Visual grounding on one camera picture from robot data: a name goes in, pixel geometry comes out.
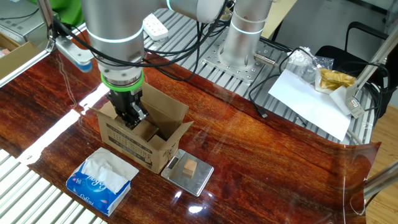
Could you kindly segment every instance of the green object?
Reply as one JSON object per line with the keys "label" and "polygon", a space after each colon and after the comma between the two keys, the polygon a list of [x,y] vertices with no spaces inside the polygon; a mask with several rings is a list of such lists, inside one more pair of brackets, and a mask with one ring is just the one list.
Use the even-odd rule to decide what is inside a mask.
{"label": "green object", "polygon": [[52,10],[60,16],[61,22],[74,26],[84,23],[80,0],[50,0],[50,4]]}
{"label": "green object", "polygon": [[136,90],[136,89],[141,87],[142,82],[144,81],[144,72],[141,73],[141,78],[138,80],[138,82],[136,84],[132,85],[132,86],[129,86],[129,87],[118,87],[118,86],[111,85],[110,83],[108,83],[105,80],[103,74],[101,74],[101,80],[108,88],[110,88],[113,91],[118,91],[118,92],[133,91],[133,90]]}

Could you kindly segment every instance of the cardboard box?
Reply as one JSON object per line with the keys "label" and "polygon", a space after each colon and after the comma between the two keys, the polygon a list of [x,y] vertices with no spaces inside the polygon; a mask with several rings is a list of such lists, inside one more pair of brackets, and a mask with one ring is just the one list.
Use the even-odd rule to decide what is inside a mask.
{"label": "cardboard box", "polygon": [[0,58],[0,80],[39,53],[31,42],[20,46],[2,33],[0,33],[0,47],[10,51],[9,54]]}
{"label": "cardboard box", "polygon": [[147,133],[141,132],[140,136],[118,121],[111,102],[107,102],[100,110],[92,110],[98,115],[103,142],[158,174],[177,152],[180,138],[193,122],[182,123],[189,109],[187,105],[147,83],[142,84],[142,94],[141,102],[149,112],[146,121],[159,128],[158,135],[148,141],[142,137]]}

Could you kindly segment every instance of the blue tissue box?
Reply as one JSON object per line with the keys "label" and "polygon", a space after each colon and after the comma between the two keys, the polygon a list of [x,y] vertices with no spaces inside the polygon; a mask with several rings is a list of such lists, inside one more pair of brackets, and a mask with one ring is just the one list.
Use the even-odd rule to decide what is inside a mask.
{"label": "blue tissue box", "polygon": [[114,194],[107,189],[103,183],[83,174],[81,171],[84,165],[85,162],[82,163],[67,180],[68,190],[106,216],[110,216],[127,192],[129,192],[131,188],[130,181],[128,181],[118,193]]}

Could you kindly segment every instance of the reddish wooden tabletop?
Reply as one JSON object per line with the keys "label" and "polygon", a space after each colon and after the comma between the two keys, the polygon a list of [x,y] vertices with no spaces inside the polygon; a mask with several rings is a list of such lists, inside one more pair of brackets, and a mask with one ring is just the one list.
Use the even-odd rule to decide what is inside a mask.
{"label": "reddish wooden tabletop", "polygon": [[[271,112],[264,119],[248,100],[198,75],[176,82],[146,68],[147,83],[190,107],[185,122],[195,122],[180,148],[215,168],[196,198],[101,142],[85,105],[107,102],[95,92],[101,80],[94,67],[81,73],[54,52],[0,88],[0,148],[106,222],[366,223],[363,180],[379,144],[339,145]],[[178,65],[167,71],[190,74]],[[109,218],[65,187],[99,147],[139,169]]]}

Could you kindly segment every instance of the black chair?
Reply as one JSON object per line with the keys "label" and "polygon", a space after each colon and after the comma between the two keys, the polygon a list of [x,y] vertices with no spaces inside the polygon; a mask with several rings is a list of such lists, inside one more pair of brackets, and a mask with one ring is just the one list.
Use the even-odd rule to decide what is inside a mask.
{"label": "black chair", "polygon": [[[354,28],[359,29],[368,34],[371,34],[373,36],[376,36],[382,40],[386,40],[388,38],[387,34],[380,32],[376,29],[373,29],[372,27],[364,25],[360,22],[352,22],[348,26],[347,36],[346,36],[346,45],[345,45],[344,50],[341,50],[341,49],[339,49],[337,47],[333,47],[333,46],[323,46],[321,49],[319,49],[319,51],[315,55],[335,59],[335,62],[333,64],[334,70],[338,70],[340,72],[346,72],[346,73],[348,73],[348,71],[349,71],[350,75],[352,75],[354,77],[358,77],[361,74],[361,72],[364,70],[365,65],[358,65],[358,64],[351,63],[351,64],[343,65],[341,67],[341,65],[345,62],[368,63],[367,61],[362,60],[359,57],[354,56],[347,52],[349,31]],[[384,113],[386,113],[387,106],[391,100],[392,94],[394,91],[397,90],[397,86],[398,86],[398,47],[397,46],[394,47],[394,50],[387,57],[387,63],[386,63],[385,67],[389,71],[391,78],[390,78],[390,85],[387,87],[388,92],[383,94],[383,96],[382,96],[381,112],[379,115],[380,118],[384,115]],[[372,77],[369,79],[369,82],[373,82],[373,83],[377,84],[378,86],[384,86],[384,80],[383,80],[384,77],[385,77],[384,72],[381,69],[377,69],[373,73]]]}

